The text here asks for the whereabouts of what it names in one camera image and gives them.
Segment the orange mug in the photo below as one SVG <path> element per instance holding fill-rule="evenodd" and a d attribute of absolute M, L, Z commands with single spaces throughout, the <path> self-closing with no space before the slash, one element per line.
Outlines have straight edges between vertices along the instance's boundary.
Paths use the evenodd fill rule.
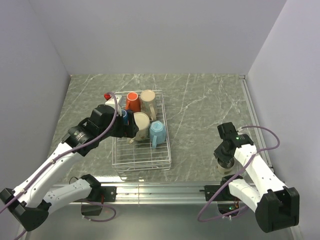
<path fill-rule="evenodd" d="M 131 91 L 126 95 L 125 110 L 131 110 L 134 113 L 141 111 L 141 101 L 139 95 Z"/>

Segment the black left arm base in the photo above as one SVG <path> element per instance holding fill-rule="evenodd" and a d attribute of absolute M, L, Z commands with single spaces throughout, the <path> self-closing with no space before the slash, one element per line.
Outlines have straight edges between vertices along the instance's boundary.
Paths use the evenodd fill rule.
<path fill-rule="evenodd" d="M 93 194 L 88 197 L 77 200 L 81 204 L 81 214 L 85 217 L 97 217 L 102 211 L 103 207 L 94 204 L 83 204 L 83 201 L 92 203 L 113 203 L 116 200 L 117 187 L 116 186 L 101 186 L 98 190 L 95 190 Z"/>

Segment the light blue mug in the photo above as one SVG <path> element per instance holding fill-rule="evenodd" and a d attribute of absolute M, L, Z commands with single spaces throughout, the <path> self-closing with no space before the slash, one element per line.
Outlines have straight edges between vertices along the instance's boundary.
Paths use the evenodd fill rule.
<path fill-rule="evenodd" d="M 149 128 L 149 138 L 152 148 L 155 149 L 157 145 L 164 143 L 166 137 L 167 132 L 165 125 L 158 120 L 152 122 Z"/>

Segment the beige tall printed mug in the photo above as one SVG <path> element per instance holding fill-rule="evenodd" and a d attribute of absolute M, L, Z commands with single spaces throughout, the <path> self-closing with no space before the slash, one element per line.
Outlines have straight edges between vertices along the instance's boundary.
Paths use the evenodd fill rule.
<path fill-rule="evenodd" d="M 154 91 L 147 89 L 141 92 L 140 109 L 141 112 L 147 114 L 152 121 L 157 120 L 158 108 L 156 103 L 156 94 Z"/>

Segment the aluminium mounting rail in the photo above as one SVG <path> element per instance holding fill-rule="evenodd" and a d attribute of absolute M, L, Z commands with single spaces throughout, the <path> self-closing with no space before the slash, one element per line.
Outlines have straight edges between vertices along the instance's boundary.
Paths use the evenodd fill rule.
<path fill-rule="evenodd" d="M 300 240 L 294 226 L 271 233 L 259 228 L 252 211 L 234 219 L 201 223 L 205 205 L 203 182 L 118 182 L 115 219 L 94 223 L 72 203 L 49 217 L 53 240 Z"/>

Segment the stainless steel cup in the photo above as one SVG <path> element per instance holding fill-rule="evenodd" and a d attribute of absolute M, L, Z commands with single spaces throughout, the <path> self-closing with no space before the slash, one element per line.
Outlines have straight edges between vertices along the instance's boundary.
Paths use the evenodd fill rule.
<path fill-rule="evenodd" d="M 231 170 L 234 168 L 234 165 L 235 160 L 233 158 L 231 158 L 227 162 L 224 162 L 219 158 L 217 159 L 217 170 L 223 175 L 230 173 Z"/>

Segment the cream mug green inside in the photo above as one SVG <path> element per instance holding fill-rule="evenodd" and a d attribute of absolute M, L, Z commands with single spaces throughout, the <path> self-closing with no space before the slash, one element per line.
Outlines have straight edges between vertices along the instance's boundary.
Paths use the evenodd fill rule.
<path fill-rule="evenodd" d="M 128 138 L 127 143 L 132 144 L 134 141 L 144 141 L 149 136 L 150 119 L 144 112 L 135 112 L 134 120 L 138 127 L 138 132 L 134 138 Z"/>

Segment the dark blue mug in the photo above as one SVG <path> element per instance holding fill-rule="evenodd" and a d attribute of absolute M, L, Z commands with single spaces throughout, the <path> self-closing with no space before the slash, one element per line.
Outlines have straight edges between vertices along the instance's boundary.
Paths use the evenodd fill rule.
<path fill-rule="evenodd" d="M 128 124 L 129 124 L 128 112 L 127 112 L 125 109 L 122 109 L 122 110 L 121 110 L 121 114 L 122 114 L 123 124 L 124 124 L 124 125 L 128 125 Z"/>

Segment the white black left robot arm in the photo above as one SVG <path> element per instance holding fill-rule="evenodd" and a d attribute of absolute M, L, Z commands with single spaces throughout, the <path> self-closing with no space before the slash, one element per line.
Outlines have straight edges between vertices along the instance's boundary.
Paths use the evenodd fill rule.
<path fill-rule="evenodd" d="M 1 191 L 4 207 L 30 232 L 69 203 L 77 200 L 99 202 L 102 199 L 101 183 L 90 174 L 59 189 L 51 188 L 101 141 L 108 137 L 133 138 L 138 130 L 133 111 L 127 110 L 127 120 L 124 120 L 120 107 L 98 105 L 89 117 L 68 130 L 52 155 L 27 180 L 14 189 Z"/>

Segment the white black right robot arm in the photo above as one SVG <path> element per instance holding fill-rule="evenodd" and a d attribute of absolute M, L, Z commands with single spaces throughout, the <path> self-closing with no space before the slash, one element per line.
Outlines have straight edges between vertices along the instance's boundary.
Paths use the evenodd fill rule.
<path fill-rule="evenodd" d="M 217 127 L 222 143 L 214 150 L 223 170 L 239 162 L 254 183 L 254 187 L 240 176 L 229 175 L 215 192 L 226 200 L 234 197 L 245 203 L 255 214 L 255 219 L 265 233 L 298 225 L 300 195 L 294 187 L 287 187 L 262 159 L 259 150 L 247 134 L 240 134 L 232 122 Z"/>

